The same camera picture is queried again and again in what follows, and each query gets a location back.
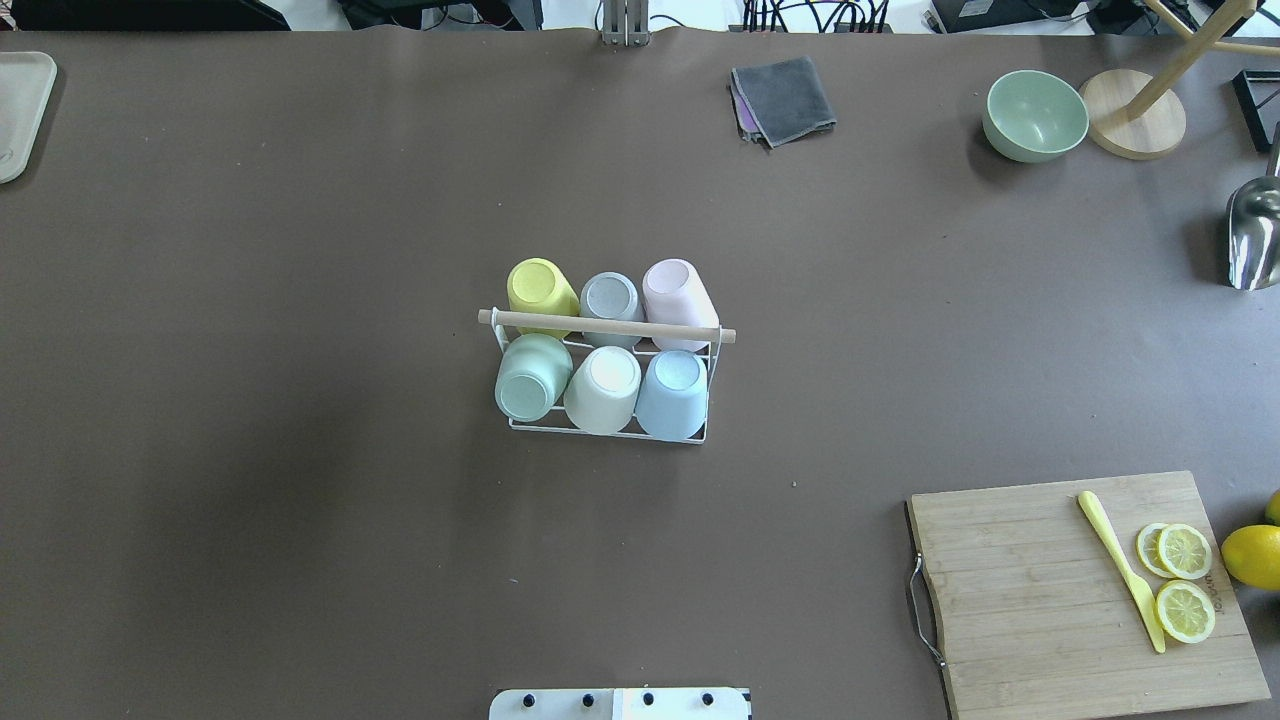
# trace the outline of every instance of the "wooden stand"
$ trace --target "wooden stand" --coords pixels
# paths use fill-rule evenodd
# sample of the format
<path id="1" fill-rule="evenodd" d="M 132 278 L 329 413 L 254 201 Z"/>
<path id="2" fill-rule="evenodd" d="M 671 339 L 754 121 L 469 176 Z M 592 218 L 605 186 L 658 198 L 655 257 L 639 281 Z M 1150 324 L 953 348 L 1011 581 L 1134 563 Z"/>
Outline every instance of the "wooden stand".
<path id="1" fill-rule="evenodd" d="M 1187 113 L 1170 90 L 1201 55 L 1212 49 L 1257 51 L 1249 45 L 1219 42 L 1228 29 L 1257 9 L 1257 0 L 1226 0 L 1199 31 L 1192 32 L 1158 0 L 1144 0 L 1187 44 L 1157 74 L 1106 70 L 1089 78 L 1080 97 L 1089 109 L 1089 137 L 1130 160 L 1153 160 L 1172 152 L 1187 135 Z"/>

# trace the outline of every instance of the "knife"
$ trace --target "knife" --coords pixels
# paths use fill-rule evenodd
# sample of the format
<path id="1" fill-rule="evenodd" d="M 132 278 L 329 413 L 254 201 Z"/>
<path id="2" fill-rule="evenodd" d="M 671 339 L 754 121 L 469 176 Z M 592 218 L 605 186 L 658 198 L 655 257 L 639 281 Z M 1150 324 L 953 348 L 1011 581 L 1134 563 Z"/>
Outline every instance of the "knife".
<path id="1" fill-rule="evenodd" d="M 1098 533 L 1103 547 L 1111 553 L 1111 560 L 1116 564 L 1116 569 L 1120 570 L 1124 584 L 1129 587 L 1129 594 L 1133 596 L 1133 601 L 1138 606 L 1138 614 L 1142 615 L 1142 624 L 1147 626 L 1152 647 L 1156 648 L 1156 652 L 1165 652 L 1165 629 L 1160 626 L 1160 620 L 1156 619 L 1156 597 L 1151 594 L 1151 585 L 1129 566 L 1129 560 L 1125 559 L 1124 551 L 1120 550 L 1120 541 L 1116 539 L 1115 528 L 1111 527 L 1111 520 L 1107 518 L 1107 511 L 1102 509 L 1098 496 L 1093 495 L 1093 491 L 1084 491 L 1076 500 L 1080 502 L 1080 510 L 1084 510 L 1084 516 L 1093 525 L 1093 532 Z"/>

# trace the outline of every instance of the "white tray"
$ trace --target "white tray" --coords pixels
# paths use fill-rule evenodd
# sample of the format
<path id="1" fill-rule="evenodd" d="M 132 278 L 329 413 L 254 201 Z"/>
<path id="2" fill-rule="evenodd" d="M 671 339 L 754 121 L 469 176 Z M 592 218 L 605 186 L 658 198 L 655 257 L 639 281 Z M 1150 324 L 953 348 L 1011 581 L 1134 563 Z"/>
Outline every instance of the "white tray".
<path id="1" fill-rule="evenodd" d="M 56 76 L 44 53 L 0 53 L 0 183 L 27 169 Z"/>

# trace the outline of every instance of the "cup rack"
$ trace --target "cup rack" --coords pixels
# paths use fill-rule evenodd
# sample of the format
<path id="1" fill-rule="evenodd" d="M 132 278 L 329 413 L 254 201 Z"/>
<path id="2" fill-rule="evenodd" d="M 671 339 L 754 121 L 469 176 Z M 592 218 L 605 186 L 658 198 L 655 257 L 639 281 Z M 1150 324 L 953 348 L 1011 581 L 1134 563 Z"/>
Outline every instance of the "cup rack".
<path id="1" fill-rule="evenodd" d="M 698 351 L 695 355 L 703 359 L 707 364 L 707 402 L 708 402 L 708 418 L 707 423 L 703 424 L 698 433 L 689 438 L 678 441 L 682 445 L 703 445 L 707 441 L 707 428 L 710 424 L 710 391 L 712 380 L 716 378 L 716 366 L 719 364 L 721 348 L 724 345 L 733 345 L 737 342 L 737 331 L 718 327 L 718 328 L 692 328 L 689 325 L 667 325 L 662 323 L 630 323 L 623 320 L 600 320 L 595 318 L 572 318 L 568 315 L 540 315 L 536 313 L 515 313 L 511 310 L 499 310 L 497 307 L 480 309 L 477 320 L 481 325 L 489 325 L 493 329 L 493 336 L 498 341 L 498 350 L 502 352 L 507 351 L 507 346 L 511 341 L 507 338 L 507 328 L 544 328 L 549 331 L 567 331 L 570 333 L 579 333 L 581 337 L 582 332 L 598 332 L 609 334 L 625 334 L 625 336 L 639 336 L 641 338 L 654 338 L 663 337 L 671 340 L 691 340 L 707 342 L 707 347 Z M 566 337 L 562 342 L 570 350 L 571 355 L 585 356 L 590 351 L 595 350 L 594 345 L 581 342 L 580 340 L 570 340 Z M 635 355 L 636 360 L 640 363 L 641 369 L 646 368 L 649 360 L 660 352 L 655 346 L 645 340 L 641 340 L 636 347 L 631 348 L 631 354 Z M 554 405 L 550 413 L 545 418 L 534 423 L 520 423 L 507 419 L 507 427 L 513 430 L 526 430 L 536 433 L 563 433 L 572 436 L 589 436 L 586 430 L 575 428 L 568 420 L 568 415 L 564 413 L 563 405 Z M 608 436 L 595 436 L 595 437 L 621 437 L 628 439 L 649 439 L 654 442 L 669 442 L 658 439 L 649 433 L 644 432 L 635 421 L 631 419 L 631 424 L 623 428 L 621 432 L 612 433 Z"/>

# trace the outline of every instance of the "yellow cup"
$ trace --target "yellow cup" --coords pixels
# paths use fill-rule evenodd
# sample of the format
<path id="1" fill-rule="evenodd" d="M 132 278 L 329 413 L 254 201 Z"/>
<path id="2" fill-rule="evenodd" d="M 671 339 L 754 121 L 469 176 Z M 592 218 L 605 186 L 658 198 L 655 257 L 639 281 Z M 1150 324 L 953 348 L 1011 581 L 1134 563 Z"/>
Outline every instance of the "yellow cup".
<path id="1" fill-rule="evenodd" d="M 511 269 L 507 275 L 507 300 L 517 313 L 540 313 L 543 315 L 568 315 L 579 313 L 577 293 L 564 279 L 556 263 L 541 258 L 530 258 Z M 564 340 L 568 331 L 548 331 L 540 328 L 520 328 L 522 333 L 544 333 L 557 340 Z"/>

